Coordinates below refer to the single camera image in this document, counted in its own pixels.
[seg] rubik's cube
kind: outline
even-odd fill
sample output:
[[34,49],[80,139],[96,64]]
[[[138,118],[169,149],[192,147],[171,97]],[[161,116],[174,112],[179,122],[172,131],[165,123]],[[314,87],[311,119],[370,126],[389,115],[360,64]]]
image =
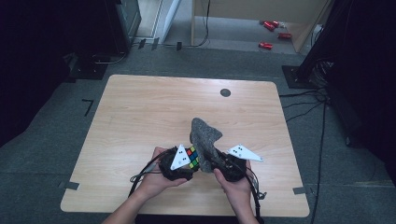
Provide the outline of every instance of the rubik's cube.
[[190,158],[190,164],[189,164],[189,166],[190,166],[190,168],[193,170],[193,171],[198,171],[198,169],[199,169],[199,158],[198,158],[198,153],[197,153],[197,151],[195,150],[195,148],[194,147],[190,147],[190,148],[186,148],[186,152],[187,152],[187,155],[189,155],[189,158]]

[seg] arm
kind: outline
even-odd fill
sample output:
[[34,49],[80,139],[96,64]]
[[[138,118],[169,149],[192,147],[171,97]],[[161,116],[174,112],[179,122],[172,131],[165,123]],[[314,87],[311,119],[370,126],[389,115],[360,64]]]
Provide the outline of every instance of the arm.
[[[161,147],[155,147],[152,158],[159,155],[166,149]],[[158,164],[155,166],[153,171],[160,171]],[[170,181],[163,177],[161,174],[146,174],[143,178],[142,183],[134,191],[134,193],[122,204],[116,211],[114,211],[103,223],[128,223],[134,222],[140,208],[145,204],[147,200],[153,198],[163,192],[165,189],[170,187],[177,187],[183,183],[186,183],[187,179],[177,179]]]
[[[247,167],[250,168],[250,162],[247,161]],[[253,210],[250,205],[250,185],[243,178],[238,182],[228,182],[219,169],[214,170],[215,177],[224,189],[228,202],[235,212],[240,224],[258,224],[254,217]]]

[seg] black circular hole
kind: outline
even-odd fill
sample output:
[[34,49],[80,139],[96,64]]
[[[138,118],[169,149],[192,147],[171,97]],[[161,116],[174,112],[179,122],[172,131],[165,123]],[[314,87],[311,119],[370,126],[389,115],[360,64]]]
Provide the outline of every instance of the black circular hole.
[[228,89],[222,89],[222,90],[220,91],[220,94],[221,94],[222,96],[224,96],[224,97],[229,97],[229,96],[231,95],[231,91],[228,90]]

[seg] gray fabric object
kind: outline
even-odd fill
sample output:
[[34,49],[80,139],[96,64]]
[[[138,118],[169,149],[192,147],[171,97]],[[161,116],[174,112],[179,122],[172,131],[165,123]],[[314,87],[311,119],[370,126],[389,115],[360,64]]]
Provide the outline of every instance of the gray fabric object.
[[191,142],[198,153],[199,165],[203,172],[212,173],[210,161],[204,153],[212,155],[212,160],[220,161],[220,157],[214,146],[215,142],[222,137],[222,133],[207,125],[203,120],[195,118],[191,122]]

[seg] red object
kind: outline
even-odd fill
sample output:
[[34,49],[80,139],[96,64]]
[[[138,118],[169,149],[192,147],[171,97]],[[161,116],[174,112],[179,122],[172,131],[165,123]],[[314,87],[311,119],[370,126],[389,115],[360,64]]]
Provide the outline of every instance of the red object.
[[272,49],[272,44],[270,44],[270,43],[265,43],[265,42],[260,42],[260,44],[259,44],[259,48],[262,48],[262,49]]
[[291,34],[289,34],[289,33],[279,33],[279,34],[277,34],[277,38],[290,39],[291,38]]
[[275,26],[275,28],[279,27],[279,21],[270,21],[270,22]]
[[267,28],[269,31],[274,31],[275,30],[275,26],[269,21],[265,21],[263,26],[265,28]]

